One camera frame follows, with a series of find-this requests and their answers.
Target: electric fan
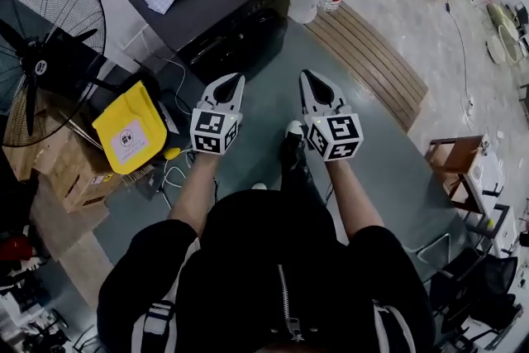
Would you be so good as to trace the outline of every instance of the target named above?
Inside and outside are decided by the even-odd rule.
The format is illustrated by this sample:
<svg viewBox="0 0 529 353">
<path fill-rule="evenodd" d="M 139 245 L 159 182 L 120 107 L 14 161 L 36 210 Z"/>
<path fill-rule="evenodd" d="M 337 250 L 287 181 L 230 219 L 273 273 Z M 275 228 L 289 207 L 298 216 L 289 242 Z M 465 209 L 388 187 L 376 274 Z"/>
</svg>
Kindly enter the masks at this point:
<svg viewBox="0 0 529 353">
<path fill-rule="evenodd" d="M 93 83 L 106 86 L 97 80 L 106 32 L 101 0 L 0 0 L 4 145 L 51 136 L 79 110 Z"/>
</svg>

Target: wooden floor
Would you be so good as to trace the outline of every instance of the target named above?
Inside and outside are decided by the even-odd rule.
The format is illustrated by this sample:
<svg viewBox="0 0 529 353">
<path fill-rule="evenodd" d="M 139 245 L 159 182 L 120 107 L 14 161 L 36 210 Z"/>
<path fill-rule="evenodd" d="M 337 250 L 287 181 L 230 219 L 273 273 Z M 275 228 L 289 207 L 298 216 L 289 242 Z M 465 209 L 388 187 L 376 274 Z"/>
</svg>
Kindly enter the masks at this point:
<svg viewBox="0 0 529 353">
<path fill-rule="evenodd" d="M 308 30 L 388 109 L 407 132 L 428 87 L 364 18 L 342 3 L 318 12 Z"/>
</svg>

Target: backpack strap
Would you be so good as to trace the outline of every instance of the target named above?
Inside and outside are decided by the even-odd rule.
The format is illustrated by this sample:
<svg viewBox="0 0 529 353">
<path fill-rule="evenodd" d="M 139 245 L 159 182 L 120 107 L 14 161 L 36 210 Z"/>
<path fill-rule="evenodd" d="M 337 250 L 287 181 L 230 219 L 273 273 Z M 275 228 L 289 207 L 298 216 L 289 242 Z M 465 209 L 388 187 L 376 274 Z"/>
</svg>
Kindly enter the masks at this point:
<svg viewBox="0 0 529 353">
<path fill-rule="evenodd" d="M 388 333 L 384 326 L 384 320 L 382 319 L 382 313 L 391 313 L 395 320 L 398 322 L 398 325 L 403 331 L 404 339 L 406 340 L 409 353 L 416 353 L 415 343 L 413 341 L 412 332 L 410 331 L 409 326 L 406 323 L 403 315 L 393 306 L 380 306 L 375 301 L 373 301 L 374 309 L 374 328 L 377 332 L 377 338 L 379 339 L 379 351 L 380 353 L 390 353 L 391 349 L 389 347 Z"/>
<path fill-rule="evenodd" d="M 177 340 L 175 301 L 180 274 L 188 259 L 197 250 L 200 250 L 198 238 L 188 247 L 169 292 L 162 300 L 152 303 L 149 311 L 141 315 L 134 324 L 131 353 L 174 353 Z"/>
</svg>

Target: appliance door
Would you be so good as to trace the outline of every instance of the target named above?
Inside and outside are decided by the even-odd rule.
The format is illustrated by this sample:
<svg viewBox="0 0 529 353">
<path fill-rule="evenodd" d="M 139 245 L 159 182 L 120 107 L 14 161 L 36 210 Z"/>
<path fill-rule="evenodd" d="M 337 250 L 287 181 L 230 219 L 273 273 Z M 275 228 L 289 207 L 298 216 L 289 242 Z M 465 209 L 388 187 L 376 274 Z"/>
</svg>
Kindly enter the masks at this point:
<svg viewBox="0 0 529 353">
<path fill-rule="evenodd" d="M 287 19 L 274 9 L 262 9 L 224 36 L 203 41 L 182 59 L 205 84 L 235 72 L 251 79 L 281 51 L 287 26 Z"/>
</svg>

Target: yellow cover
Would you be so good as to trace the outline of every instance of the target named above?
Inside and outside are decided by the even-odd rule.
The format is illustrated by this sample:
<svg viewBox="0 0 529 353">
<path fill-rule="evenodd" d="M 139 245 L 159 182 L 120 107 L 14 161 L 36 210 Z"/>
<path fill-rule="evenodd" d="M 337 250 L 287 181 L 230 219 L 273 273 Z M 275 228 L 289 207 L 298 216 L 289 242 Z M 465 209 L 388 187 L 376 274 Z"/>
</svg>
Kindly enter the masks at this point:
<svg viewBox="0 0 529 353">
<path fill-rule="evenodd" d="M 158 155 L 167 128 L 141 81 L 114 100 L 93 122 L 112 169 L 129 174 Z"/>
</svg>

